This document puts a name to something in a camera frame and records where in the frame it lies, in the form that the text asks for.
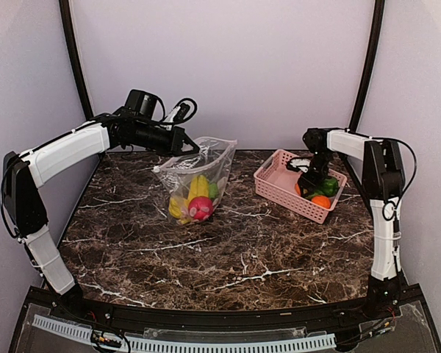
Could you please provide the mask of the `green toy pepper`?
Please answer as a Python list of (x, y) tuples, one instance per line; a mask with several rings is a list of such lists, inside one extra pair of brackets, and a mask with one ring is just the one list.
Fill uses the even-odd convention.
[(316, 188), (316, 192), (322, 196), (326, 197), (334, 197), (338, 190), (340, 189), (340, 185), (338, 180), (335, 177), (325, 178)]

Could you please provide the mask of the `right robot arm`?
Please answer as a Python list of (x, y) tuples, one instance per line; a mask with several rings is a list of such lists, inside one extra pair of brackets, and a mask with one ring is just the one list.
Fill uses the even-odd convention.
[(325, 180), (334, 152), (362, 162), (361, 186), (373, 216), (374, 255), (369, 296), (361, 301), (360, 312), (368, 319), (378, 318), (389, 306), (390, 293), (401, 286), (400, 208), (410, 185), (405, 180), (402, 142), (338, 128), (309, 128), (303, 142), (313, 153), (307, 172), (298, 178), (304, 198), (316, 192)]

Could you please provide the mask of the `green toy watermelon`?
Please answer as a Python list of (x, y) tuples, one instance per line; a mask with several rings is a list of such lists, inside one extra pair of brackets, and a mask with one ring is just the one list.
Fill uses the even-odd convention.
[(215, 200), (218, 198), (219, 195), (219, 189), (218, 189), (218, 184), (213, 182), (213, 183), (209, 183), (209, 198), (211, 200)]

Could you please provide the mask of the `orange green toy mango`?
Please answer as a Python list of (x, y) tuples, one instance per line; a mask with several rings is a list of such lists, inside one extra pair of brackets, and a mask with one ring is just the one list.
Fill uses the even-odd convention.
[(304, 198), (304, 187), (301, 187), (298, 183), (295, 183), (295, 192), (301, 197)]

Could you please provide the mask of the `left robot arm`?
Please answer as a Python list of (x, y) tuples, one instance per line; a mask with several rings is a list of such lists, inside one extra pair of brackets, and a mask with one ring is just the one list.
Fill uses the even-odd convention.
[(113, 113), (102, 113), (69, 132), (33, 149), (4, 156), (0, 185), (0, 212), (10, 236), (23, 243), (33, 266), (48, 286), (62, 296), (61, 310), (74, 321), (89, 314), (89, 305), (76, 293), (80, 288), (52, 239), (40, 188), (70, 167), (97, 154), (139, 146), (158, 155), (182, 157), (196, 154), (198, 145), (182, 124), (198, 110), (183, 98), (162, 118), (153, 119), (162, 99), (142, 90), (131, 90), (125, 104)]

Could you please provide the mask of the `yellow toy banana bunch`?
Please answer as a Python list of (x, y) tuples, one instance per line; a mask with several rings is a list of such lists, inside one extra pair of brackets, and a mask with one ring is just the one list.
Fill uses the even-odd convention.
[(209, 182), (208, 179), (200, 174), (192, 178), (190, 183), (190, 190), (188, 193), (188, 201), (190, 202), (196, 197), (208, 197), (209, 196)]

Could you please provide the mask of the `red toy apple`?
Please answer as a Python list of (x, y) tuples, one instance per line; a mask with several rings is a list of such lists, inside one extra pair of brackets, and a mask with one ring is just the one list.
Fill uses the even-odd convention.
[(196, 221), (203, 221), (209, 218), (214, 212), (211, 199), (206, 196), (197, 196), (192, 199), (188, 206), (189, 216)]

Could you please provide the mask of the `yellow toy pear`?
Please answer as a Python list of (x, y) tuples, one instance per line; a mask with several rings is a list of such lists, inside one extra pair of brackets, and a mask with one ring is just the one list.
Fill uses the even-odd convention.
[(168, 212), (176, 219), (183, 219), (187, 217), (187, 207), (189, 202), (187, 199), (179, 197), (170, 197)]

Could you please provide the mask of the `pink plastic basket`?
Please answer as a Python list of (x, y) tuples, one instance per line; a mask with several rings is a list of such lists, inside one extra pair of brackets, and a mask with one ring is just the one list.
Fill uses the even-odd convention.
[(335, 177), (339, 189), (337, 194), (331, 197), (331, 206), (322, 207), (318, 204), (301, 197), (295, 190), (301, 172), (289, 171), (287, 162), (297, 154), (277, 149), (254, 173), (255, 191), (262, 197), (275, 202), (288, 210), (302, 215), (316, 223), (323, 224), (328, 214), (334, 210), (347, 183), (347, 176), (332, 169), (329, 176)]

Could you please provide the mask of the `clear zip top bag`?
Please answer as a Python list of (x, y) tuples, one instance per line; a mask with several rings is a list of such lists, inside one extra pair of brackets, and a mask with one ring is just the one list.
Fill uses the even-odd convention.
[(178, 225), (207, 220), (223, 198), (236, 140), (199, 137), (195, 154), (172, 157), (153, 172), (170, 195), (169, 219)]

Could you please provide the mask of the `orange toy orange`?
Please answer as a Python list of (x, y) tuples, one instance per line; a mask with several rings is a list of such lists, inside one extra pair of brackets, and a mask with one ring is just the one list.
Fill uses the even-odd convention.
[(311, 202), (325, 209), (329, 209), (331, 207), (331, 200), (327, 196), (322, 196), (322, 195), (314, 196), (311, 199)]

